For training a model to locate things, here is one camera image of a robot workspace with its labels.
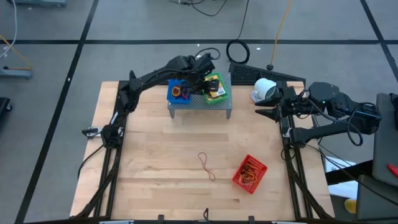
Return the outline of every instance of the red basket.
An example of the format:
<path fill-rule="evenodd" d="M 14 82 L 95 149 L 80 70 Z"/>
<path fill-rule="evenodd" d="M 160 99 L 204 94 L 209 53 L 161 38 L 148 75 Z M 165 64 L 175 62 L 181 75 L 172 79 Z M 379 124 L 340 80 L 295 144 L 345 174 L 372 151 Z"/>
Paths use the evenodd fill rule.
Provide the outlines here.
<path fill-rule="evenodd" d="M 243 167 L 243 165 L 249 163 L 250 165 L 252 165 L 253 167 L 258 168 L 260 171 L 256 174 L 256 181 L 254 183 L 250 183 L 250 184 L 244 184 L 241 183 L 239 181 L 239 178 L 241 177 L 241 169 Z M 258 161 L 257 159 L 255 159 L 254 157 L 247 155 L 244 160 L 241 163 L 241 166 L 239 167 L 239 169 L 236 171 L 234 177 L 232 178 L 232 181 L 235 184 L 238 184 L 239 186 L 241 186 L 245 191 L 249 192 L 250 194 L 253 194 L 254 191 L 256 190 L 257 186 L 260 184 L 260 181 L 262 179 L 262 177 L 264 176 L 264 174 L 267 172 L 268 167 L 265 166 L 264 164 L 262 164 L 260 161 Z"/>

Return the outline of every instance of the red object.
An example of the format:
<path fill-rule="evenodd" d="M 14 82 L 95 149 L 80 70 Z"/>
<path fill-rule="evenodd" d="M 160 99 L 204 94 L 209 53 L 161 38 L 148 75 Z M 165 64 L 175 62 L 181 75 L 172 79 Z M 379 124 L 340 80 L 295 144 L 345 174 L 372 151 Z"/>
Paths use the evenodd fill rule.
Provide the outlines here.
<path fill-rule="evenodd" d="M 253 167 L 259 169 L 259 172 L 256 172 L 256 176 L 255 176 L 256 181 L 253 183 L 244 184 L 241 181 L 239 181 L 239 178 L 241 177 L 242 168 L 246 164 L 249 164 L 250 166 L 253 166 Z M 267 169 L 268 169 L 268 167 L 266 165 L 264 165 L 263 163 L 261 163 L 260 161 L 255 159 L 254 157 L 247 155 L 244 158 L 244 160 L 242 161 L 239 169 L 236 171 L 234 177 L 232 178 L 232 181 L 235 184 L 238 184 L 239 186 L 241 186 L 245 191 L 249 192 L 250 194 L 253 194 L 254 191 L 256 190 L 257 186 L 260 184 L 262 177 L 267 172 Z"/>
<path fill-rule="evenodd" d="M 388 169 L 394 174 L 396 177 L 398 177 L 398 168 L 396 168 L 392 164 L 388 164 Z"/>

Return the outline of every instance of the wooden table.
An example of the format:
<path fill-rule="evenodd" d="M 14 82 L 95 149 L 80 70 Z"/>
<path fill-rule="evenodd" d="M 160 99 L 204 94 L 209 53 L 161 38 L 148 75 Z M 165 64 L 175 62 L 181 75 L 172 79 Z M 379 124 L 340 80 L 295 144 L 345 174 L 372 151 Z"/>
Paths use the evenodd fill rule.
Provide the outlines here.
<path fill-rule="evenodd" d="M 301 82 L 288 84 L 297 92 L 303 89 Z M 111 119 L 117 87 L 118 82 L 102 83 L 93 126 L 104 126 Z M 233 86 L 229 120 L 224 111 L 189 110 L 176 111 L 171 119 L 166 86 L 143 92 L 137 110 L 127 119 L 112 219 L 156 220 L 163 214 L 166 220 L 201 220 L 207 207 L 211 220 L 247 220 L 250 215 L 256 220 L 294 220 L 286 164 L 280 158 L 279 125 L 254 112 L 252 88 Z M 295 123 L 312 126 L 310 118 Z M 100 138 L 89 140 L 85 157 L 101 144 Z M 310 144 L 317 147 L 314 140 Z M 216 175 L 214 182 L 202 169 L 199 152 L 207 153 L 206 166 Z M 268 167 L 253 195 L 231 181 L 246 154 Z M 104 150 L 82 169 L 71 215 L 80 212 L 98 188 L 103 159 Z M 319 152 L 304 148 L 302 160 L 309 190 L 334 216 Z M 299 190 L 298 197 L 304 217 Z"/>

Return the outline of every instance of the small gray platform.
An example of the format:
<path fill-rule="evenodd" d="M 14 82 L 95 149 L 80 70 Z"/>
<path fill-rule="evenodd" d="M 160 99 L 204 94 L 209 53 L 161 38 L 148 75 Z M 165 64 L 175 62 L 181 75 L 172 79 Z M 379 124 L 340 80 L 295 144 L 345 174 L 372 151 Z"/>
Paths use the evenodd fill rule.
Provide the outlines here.
<path fill-rule="evenodd" d="M 228 90 L 228 99 L 221 102 L 209 105 L 203 95 L 192 95 L 192 100 L 189 104 L 170 103 L 167 105 L 170 116 L 174 118 L 175 110 L 226 110 L 226 119 L 229 119 L 232 112 L 232 88 L 231 88 L 231 75 L 229 72 L 221 73 L 224 80 L 224 85 Z"/>

